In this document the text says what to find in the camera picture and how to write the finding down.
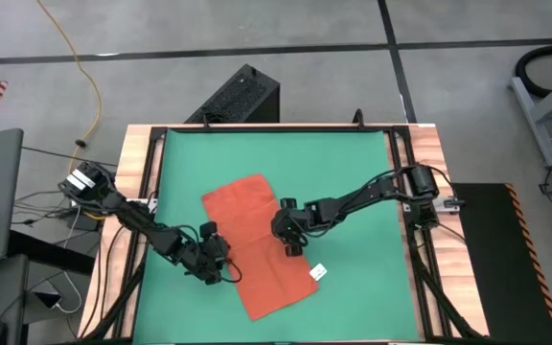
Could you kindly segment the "orange towel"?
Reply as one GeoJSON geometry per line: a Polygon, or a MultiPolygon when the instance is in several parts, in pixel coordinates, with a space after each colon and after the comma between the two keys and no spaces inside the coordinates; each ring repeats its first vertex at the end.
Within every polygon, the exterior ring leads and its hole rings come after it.
{"type": "Polygon", "coordinates": [[[241,270],[237,290],[254,322],[319,290],[305,257],[289,257],[271,233],[280,205],[266,179],[254,174],[201,197],[207,217],[230,245],[228,257],[241,270]]]}

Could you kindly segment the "black metal table frame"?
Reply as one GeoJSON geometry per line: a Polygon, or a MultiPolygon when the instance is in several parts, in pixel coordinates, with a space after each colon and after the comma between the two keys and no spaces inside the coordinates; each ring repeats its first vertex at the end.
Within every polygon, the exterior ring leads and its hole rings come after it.
{"type": "MultiPolygon", "coordinates": [[[[405,159],[413,161],[414,149],[418,149],[423,135],[431,140],[439,140],[435,126],[407,124],[172,124],[172,125],[130,125],[118,163],[118,179],[123,182],[121,191],[127,196],[146,196],[158,192],[158,173],[163,167],[155,159],[162,156],[159,143],[169,130],[191,133],[290,133],[290,132],[336,132],[363,133],[381,131],[385,135],[389,150],[389,162],[401,164],[405,159]]],[[[79,334],[88,334],[97,329],[103,321],[100,309],[112,307],[108,298],[123,294],[131,281],[131,272],[137,268],[141,256],[146,250],[141,247],[137,235],[117,235],[118,225],[115,219],[103,222],[104,238],[99,243],[100,258],[95,262],[88,296],[82,312],[79,334]]]]}

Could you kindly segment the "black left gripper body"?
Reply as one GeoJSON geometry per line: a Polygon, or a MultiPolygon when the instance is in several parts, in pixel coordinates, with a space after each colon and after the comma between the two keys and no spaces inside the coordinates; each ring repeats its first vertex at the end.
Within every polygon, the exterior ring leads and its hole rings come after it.
{"type": "MultiPolygon", "coordinates": [[[[217,284],[222,281],[221,271],[226,266],[218,251],[213,247],[211,238],[197,243],[188,241],[179,258],[186,269],[186,275],[193,275],[204,284],[217,284]]],[[[230,246],[223,250],[228,257],[230,246]]]]}

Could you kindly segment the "green table mat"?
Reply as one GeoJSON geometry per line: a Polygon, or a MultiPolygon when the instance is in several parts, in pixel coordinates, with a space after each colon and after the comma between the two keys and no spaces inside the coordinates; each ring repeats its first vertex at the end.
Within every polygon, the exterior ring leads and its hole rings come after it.
{"type": "MultiPolygon", "coordinates": [[[[307,202],[339,197],[389,167],[381,132],[168,134],[156,218],[199,226],[202,197],[253,174],[274,194],[307,202]]],[[[208,342],[416,340],[420,333],[397,206],[348,216],[305,249],[326,274],[315,293],[251,320],[234,285],[208,286],[148,254],[133,345],[208,342]]]]}

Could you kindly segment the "grey metal stand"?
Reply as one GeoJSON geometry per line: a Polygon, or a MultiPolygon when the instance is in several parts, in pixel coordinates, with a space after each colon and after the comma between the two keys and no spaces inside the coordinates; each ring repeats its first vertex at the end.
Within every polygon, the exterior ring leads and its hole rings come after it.
{"type": "Polygon", "coordinates": [[[545,166],[552,168],[552,140],[546,127],[546,123],[552,118],[552,92],[535,103],[521,78],[513,77],[510,86],[540,148],[545,166]]]}

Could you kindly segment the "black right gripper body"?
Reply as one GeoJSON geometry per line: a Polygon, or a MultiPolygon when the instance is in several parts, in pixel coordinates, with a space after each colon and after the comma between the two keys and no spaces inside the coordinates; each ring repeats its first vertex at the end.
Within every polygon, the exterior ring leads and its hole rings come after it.
{"type": "Polygon", "coordinates": [[[314,211],[281,208],[270,222],[272,235],[286,245],[307,245],[306,234],[314,226],[314,211]]]}

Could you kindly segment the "smartphone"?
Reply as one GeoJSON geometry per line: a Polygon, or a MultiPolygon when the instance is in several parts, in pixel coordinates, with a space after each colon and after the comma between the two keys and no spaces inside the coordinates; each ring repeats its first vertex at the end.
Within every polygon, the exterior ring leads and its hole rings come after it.
{"type": "Polygon", "coordinates": [[[48,309],[58,306],[61,295],[58,292],[34,291],[34,296],[48,309]]]}

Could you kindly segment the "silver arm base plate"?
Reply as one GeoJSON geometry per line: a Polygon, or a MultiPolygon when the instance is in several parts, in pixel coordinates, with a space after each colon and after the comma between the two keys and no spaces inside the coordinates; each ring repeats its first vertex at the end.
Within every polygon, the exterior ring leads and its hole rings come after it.
{"type": "Polygon", "coordinates": [[[456,196],[450,195],[438,196],[428,200],[403,201],[402,204],[406,212],[412,210],[428,210],[435,211],[437,213],[455,214],[460,211],[460,208],[465,204],[465,201],[457,198],[456,196]]]}
{"type": "Polygon", "coordinates": [[[148,199],[148,198],[128,198],[126,201],[127,202],[137,202],[137,203],[140,203],[140,204],[144,204],[149,208],[149,210],[151,212],[155,211],[155,209],[157,207],[157,203],[158,203],[158,200],[155,199],[155,198],[151,198],[151,199],[148,199]]]}

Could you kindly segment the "large black striped floor mat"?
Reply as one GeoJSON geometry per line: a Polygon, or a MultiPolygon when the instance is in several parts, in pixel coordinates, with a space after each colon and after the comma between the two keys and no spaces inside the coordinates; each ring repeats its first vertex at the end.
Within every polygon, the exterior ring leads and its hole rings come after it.
{"type": "Polygon", "coordinates": [[[490,338],[552,345],[552,296],[514,187],[453,187],[490,338]]]}

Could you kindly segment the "grey desk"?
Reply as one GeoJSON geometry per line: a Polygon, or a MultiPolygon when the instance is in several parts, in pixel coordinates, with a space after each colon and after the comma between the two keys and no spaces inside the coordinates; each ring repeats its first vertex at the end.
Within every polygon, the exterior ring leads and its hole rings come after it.
{"type": "Polygon", "coordinates": [[[7,345],[20,345],[23,337],[28,268],[23,255],[0,260],[0,321],[7,325],[7,345]]]}

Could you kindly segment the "black computer tower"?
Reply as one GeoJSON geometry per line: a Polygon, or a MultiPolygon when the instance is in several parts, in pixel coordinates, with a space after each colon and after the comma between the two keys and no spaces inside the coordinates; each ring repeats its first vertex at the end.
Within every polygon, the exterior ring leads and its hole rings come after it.
{"type": "Polygon", "coordinates": [[[255,67],[243,65],[186,121],[203,124],[263,124],[280,122],[281,84],[255,67]]]}

